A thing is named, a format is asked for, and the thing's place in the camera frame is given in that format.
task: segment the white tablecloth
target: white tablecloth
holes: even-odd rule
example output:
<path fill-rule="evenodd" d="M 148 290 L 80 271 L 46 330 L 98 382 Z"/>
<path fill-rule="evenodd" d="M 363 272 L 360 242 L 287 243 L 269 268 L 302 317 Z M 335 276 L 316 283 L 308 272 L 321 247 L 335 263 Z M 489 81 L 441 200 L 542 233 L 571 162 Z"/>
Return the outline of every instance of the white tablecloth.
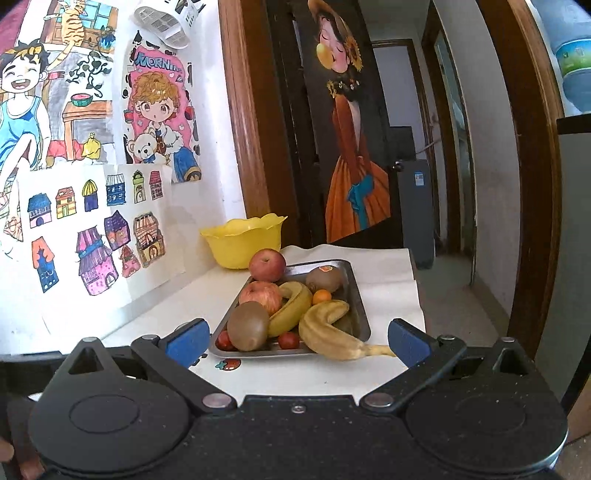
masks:
<path fill-rule="evenodd" d="M 282 253 L 288 264 L 333 259 L 352 264 L 372 331 L 368 343 L 387 345 L 388 325 L 394 318 L 403 318 L 425 331 L 408 250 L 320 245 L 311 250 L 287 247 Z M 216 267 L 103 342 L 106 346 L 129 345 L 146 333 L 164 337 L 178 325 L 199 317 L 207 320 L 213 332 L 248 277 L 247 271 Z M 350 394 L 358 402 L 366 393 L 406 370 L 398 358 L 387 356 L 352 362 L 330 361 L 320 355 L 246 359 L 228 370 L 237 363 L 224 362 L 208 352 L 191 370 L 235 397 L 238 403 L 247 394 Z"/>

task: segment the dark door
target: dark door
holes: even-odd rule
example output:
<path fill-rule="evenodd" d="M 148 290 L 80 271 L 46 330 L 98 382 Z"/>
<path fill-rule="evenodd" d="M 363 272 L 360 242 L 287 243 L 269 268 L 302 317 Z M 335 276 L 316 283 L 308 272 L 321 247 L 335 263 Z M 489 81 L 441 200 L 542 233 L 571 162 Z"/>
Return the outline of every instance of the dark door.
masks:
<path fill-rule="evenodd" d="M 388 114 L 356 0 L 268 0 L 303 237 L 401 248 Z"/>

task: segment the orange dress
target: orange dress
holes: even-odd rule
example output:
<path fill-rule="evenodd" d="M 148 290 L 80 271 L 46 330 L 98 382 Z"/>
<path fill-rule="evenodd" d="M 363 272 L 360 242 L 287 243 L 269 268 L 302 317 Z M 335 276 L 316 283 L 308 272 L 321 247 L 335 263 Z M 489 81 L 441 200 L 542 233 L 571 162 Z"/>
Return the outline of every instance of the orange dress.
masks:
<path fill-rule="evenodd" d="M 390 217 L 390 193 L 388 174 L 369 158 L 369 152 L 363 134 L 359 135 L 357 149 L 355 127 L 351 107 L 344 95 L 335 97 L 333 123 L 340 157 L 330 182 L 330 191 L 326 202 L 326 241 L 336 242 L 363 228 L 369 228 Z M 373 177 L 373 188 L 363 197 L 365 212 L 357 212 L 350 201 L 352 178 L 359 182 L 367 175 Z"/>

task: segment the banana stem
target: banana stem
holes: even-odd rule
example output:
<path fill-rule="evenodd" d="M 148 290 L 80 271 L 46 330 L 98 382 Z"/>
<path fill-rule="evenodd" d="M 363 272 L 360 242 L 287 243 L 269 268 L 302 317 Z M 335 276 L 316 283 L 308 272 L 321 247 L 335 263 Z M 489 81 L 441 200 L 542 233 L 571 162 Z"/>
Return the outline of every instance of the banana stem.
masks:
<path fill-rule="evenodd" d="M 374 356 L 374 355 L 388 355 L 388 356 L 396 356 L 396 354 L 390 350 L 388 345 L 366 345 L 365 352 L 367 356 Z"/>

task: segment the metal tray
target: metal tray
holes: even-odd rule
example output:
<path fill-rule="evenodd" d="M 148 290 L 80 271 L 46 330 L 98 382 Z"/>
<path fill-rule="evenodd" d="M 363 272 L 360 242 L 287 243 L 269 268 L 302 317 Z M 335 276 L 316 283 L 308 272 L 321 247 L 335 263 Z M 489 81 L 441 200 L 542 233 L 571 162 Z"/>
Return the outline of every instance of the metal tray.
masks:
<path fill-rule="evenodd" d="M 338 268 L 343 274 L 343 286 L 339 288 L 334 294 L 333 298 L 336 300 L 346 301 L 350 308 L 347 315 L 341 318 L 335 323 L 335 327 L 344 332 L 347 332 L 354 337 L 358 338 L 362 342 L 369 340 L 371 335 L 371 329 L 369 328 L 369 322 L 363 303 L 361 302 L 361 295 L 353 275 L 353 268 L 351 264 L 346 260 L 322 260 L 319 262 L 309 262 L 297 265 L 288 265 L 285 269 L 285 275 L 280 279 L 277 284 L 281 285 L 286 281 L 299 281 L 305 283 L 306 275 L 314 270 L 316 267 L 322 265 L 332 265 Z M 245 286 L 250 282 L 254 281 L 251 277 L 245 283 Z M 255 352 L 225 352 L 216 347 L 216 339 L 220 333 L 226 329 L 226 324 L 230 318 L 230 314 L 234 308 L 238 306 L 238 296 L 232 305 L 224 315 L 222 321 L 213 333 L 209 342 L 209 351 L 222 358 L 268 358 L 276 356 L 294 356 L 294 355 L 309 355 L 314 353 L 310 350 L 303 342 L 300 342 L 300 348 L 295 350 L 283 350 L 279 347 L 277 339 L 269 339 L 266 346 L 263 346 L 261 350 Z"/>

